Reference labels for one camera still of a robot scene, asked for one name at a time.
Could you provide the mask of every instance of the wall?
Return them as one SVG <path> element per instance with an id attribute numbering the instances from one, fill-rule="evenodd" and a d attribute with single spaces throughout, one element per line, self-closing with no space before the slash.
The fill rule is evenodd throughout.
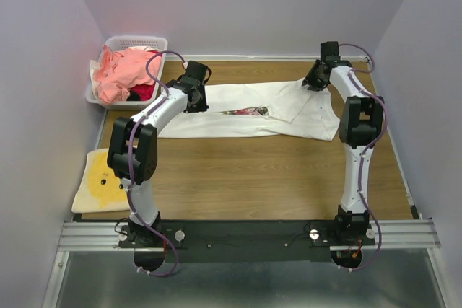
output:
<path id="1" fill-rule="evenodd" d="M 101 121 L 83 95 L 103 37 L 83 0 L 0 9 L 0 301 L 40 307 Z"/>
<path id="2" fill-rule="evenodd" d="M 161 35 L 183 54 L 257 55 L 318 55 L 326 40 L 374 50 L 402 1 L 85 0 L 106 38 Z"/>
<path id="3" fill-rule="evenodd" d="M 462 0 L 404 0 L 375 52 L 378 91 L 417 208 L 462 288 Z M 462 302 L 462 293 L 458 291 Z"/>

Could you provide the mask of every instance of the wooden table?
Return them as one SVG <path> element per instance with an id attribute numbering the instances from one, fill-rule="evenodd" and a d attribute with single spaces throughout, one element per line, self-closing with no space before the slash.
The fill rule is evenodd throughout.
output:
<path id="1" fill-rule="evenodd" d="M 210 61 L 210 84 L 292 81 L 310 62 Z M 364 63 L 356 66 L 365 68 Z M 162 80 L 180 76 L 177 61 L 165 63 Z M 370 76 L 358 78 L 373 90 Z M 329 87 L 337 116 L 343 100 Z M 100 148 L 109 146 L 113 122 L 130 111 L 110 111 Z M 344 189 L 344 148 L 338 136 L 318 141 L 291 136 L 159 139 L 152 178 L 164 219 L 332 219 Z M 370 205 L 379 219 L 411 219 L 403 180 L 387 136 L 376 146 L 369 180 Z M 84 214 L 119 219 L 128 211 Z"/>

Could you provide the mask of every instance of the yellow cloth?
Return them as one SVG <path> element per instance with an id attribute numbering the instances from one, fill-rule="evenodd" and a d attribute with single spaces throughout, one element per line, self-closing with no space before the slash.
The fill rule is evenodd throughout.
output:
<path id="1" fill-rule="evenodd" d="M 72 212 L 126 211 L 128 202 L 121 181 L 108 167 L 108 149 L 91 151 L 80 187 L 72 203 Z"/>

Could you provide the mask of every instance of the white garment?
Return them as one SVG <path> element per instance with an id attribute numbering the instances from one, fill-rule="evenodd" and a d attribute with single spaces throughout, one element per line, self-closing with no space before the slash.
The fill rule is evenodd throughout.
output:
<path id="1" fill-rule="evenodd" d="M 161 138 L 256 137 L 277 134 L 331 141 L 339 119 L 331 93 L 308 91 L 302 80 L 206 86 L 205 113 L 181 113 Z M 268 107 L 269 115 L 225 115 L 224 111 Z"/>

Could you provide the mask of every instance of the laundry basket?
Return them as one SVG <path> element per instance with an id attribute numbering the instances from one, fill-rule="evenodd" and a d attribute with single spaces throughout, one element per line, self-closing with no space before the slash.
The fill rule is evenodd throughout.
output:
<path id="1" fill-rule="evenodd" d="M 105 43 L 111 51 L 115 50 L 125 50 L 126 48 L 132 46 L 151 46 L 155 50 L 166 50 L 168 41 L 164 38 L 156 38 L 154 36 L 135 36 L 135 35 L 122 35 L 122 36 L 113 36 L 109 38 Z M 103 56 L 103 51 L 101 51 L 98 61 L 101 61 Z M 162 60 L 160 63 L 159 74 L 157 78 L 160 79 L 162 76 L 162 70 L 164 69 L 165 55 L 162 55 Z M 151 99 L 147 101 L 117 101 L 113 104 L 105 104 L 101 102 L 98 98 L 95 98 L 92 91 L 92 83 L 88 84 L 87 91 L 85 92 L 85 97 L 88 102 L 92 104 L 100 104 L 101 106 L 107 108 L 108 110 L 142 110 L 147 105 L 152 103 L 157 95 L 157 90 L 159 85 L 156 84 L 154 87 L 154 92 L 152 93 Z"/>

